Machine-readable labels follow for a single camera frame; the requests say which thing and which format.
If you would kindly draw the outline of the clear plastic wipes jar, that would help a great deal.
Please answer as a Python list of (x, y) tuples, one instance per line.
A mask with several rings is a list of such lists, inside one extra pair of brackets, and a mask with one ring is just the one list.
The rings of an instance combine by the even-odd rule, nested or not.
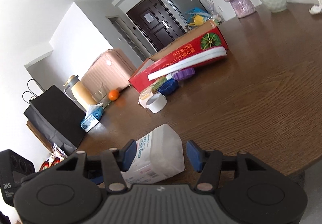
[(122, 173), (127, 186), (154, 184), (185, 170), (183, 145), (179, 135), (163, 124), (136, 141), (136, 157)]

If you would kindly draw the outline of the red snack packet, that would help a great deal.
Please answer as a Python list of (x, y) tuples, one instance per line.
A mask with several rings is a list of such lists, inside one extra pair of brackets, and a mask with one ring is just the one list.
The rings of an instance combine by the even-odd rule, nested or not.
[(66, 159), (67, 157), (67, 154), (65, 154), (65, 152), (61, 150), (61, 148), (58, 145), (54, 144), (50, 156), (46, 161), (43, 162), (39, 171), (43, 171), (45, 169), (53, 167), (56, 164), (63, 161), (64, 159)]

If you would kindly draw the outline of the blue tissue pack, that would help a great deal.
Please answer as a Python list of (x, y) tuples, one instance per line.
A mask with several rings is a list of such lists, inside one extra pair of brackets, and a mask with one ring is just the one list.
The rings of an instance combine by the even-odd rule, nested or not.
[(90, 105), (89, 109), (86, 111), (84, 119), (81, 121), (81, 128), (88, 133), (92, 130), (101, 120), (104, 113), (103, 104)]

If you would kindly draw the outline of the black paper shopping bag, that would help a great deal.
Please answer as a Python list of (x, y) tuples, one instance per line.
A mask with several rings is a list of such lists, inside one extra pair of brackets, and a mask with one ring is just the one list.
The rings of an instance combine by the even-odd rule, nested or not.
[(51, 145), (58, 145), (67, 155), (78, 149), (85, 136), (80, 126), (85, 112), (55, 85), (31, 100), (24, 115)]

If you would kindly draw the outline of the orange fruit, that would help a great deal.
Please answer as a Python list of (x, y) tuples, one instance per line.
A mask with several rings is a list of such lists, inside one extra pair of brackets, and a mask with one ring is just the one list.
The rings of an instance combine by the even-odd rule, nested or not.
[(108, 98), (110, 101), (116, 101), (120, 97), (120, 92), (116, 89), (113, 89), (109, 92)]

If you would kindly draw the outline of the clear drinking glass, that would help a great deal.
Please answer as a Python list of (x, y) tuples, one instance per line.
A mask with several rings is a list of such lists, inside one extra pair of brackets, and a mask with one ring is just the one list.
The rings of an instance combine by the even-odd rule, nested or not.
[(103, 109), (105, 109), (111, 103), (107, 91), (107, 87), (103, 83), (101, 83), (98, 90), (92, 96), (92, 98), (96, 100), (98, 104), (101, 104)]

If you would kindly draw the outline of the white tape roll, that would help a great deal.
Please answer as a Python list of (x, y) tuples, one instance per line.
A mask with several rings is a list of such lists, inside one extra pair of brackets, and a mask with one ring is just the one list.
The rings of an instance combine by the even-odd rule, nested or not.
[(167, 99), (166, 97), (161, 94), (161, 93), (156, 93), (153, 96), (151, 96), (148, 100), (147, 100), (147, 108), (152, 112), (152, 113), (158, 113), (160, 112), (162, 109), (164, 109), (164, 107), (167, 104)]

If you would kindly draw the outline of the yellow thermos bottle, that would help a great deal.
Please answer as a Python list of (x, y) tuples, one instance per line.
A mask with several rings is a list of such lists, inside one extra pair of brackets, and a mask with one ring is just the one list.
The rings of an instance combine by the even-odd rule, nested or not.
[(63, 85), (65, 95), (74, 102), (78, 102), (81, 107), (87, 111), (90, 106), (97, 105), (98, 103), (90, 91), (79, 80), (79, 76), (72, 75), (67, 79)]

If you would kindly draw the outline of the purple jar lid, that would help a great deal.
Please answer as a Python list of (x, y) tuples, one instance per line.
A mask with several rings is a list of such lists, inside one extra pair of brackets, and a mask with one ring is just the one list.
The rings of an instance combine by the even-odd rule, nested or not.
[(195, 75), (194, 68), (186, 68), (172, 73), (173, 78), (176, 81), (183, 81)]

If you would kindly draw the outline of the pink small suitcase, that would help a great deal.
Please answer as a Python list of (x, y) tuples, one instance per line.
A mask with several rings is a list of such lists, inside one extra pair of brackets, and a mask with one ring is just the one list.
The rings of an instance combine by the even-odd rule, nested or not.
[(108, 90), (121, 91), (130, 85), (129, 79), (136, 67), (121, 49), (111, 49), (103, 52), (82, 76), (82, 84), (96, 93), (101, 86)]

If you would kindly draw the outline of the red cardboard fruit box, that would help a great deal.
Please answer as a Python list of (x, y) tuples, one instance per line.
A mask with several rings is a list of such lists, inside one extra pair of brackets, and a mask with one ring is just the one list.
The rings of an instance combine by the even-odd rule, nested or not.
[(212, 47), (221, 46), (225, 50), (229, 49), (215, 22), (206, 21), (147, 58), (130, 77), (129, 83), (140, 93), (153, 83), (148, 79), (150, 73), (171, 66), (197, 53), (207, 51)]

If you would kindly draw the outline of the dark brown entrance door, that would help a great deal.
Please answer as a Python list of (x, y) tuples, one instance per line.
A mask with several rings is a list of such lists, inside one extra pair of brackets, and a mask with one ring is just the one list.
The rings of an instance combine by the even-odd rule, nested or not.
[(127, 15), (158, 52), (186, 33), (161, 0), (142, 0)]

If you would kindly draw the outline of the yellow watering can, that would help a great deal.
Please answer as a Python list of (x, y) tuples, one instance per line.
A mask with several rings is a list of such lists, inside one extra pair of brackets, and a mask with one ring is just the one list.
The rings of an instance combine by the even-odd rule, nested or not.
[(207, 17), (207, 16), (194, 14), (194, 15), (191, 16), (191, 18), (189, 20), (189, 23), (188, 23), (188, 26), (197, 27), (197, 26), (203, 25), (208, 20), (209, 20), (209, 17)]

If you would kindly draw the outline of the pale green bowl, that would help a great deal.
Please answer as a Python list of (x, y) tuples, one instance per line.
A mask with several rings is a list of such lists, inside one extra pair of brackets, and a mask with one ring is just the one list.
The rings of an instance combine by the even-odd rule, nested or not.
[(287, 9), (287, 0), (260, 0), (272, 13), (282, 12)]

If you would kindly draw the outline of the crumpled white tissue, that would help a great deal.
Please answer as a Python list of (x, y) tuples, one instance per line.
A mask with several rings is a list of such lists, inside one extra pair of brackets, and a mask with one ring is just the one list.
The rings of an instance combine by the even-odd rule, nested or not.
[(318, 4), (313, 5), (308, 11), (311, 15), (320, 14), (322, 12), (322, 0), (318, 0)]

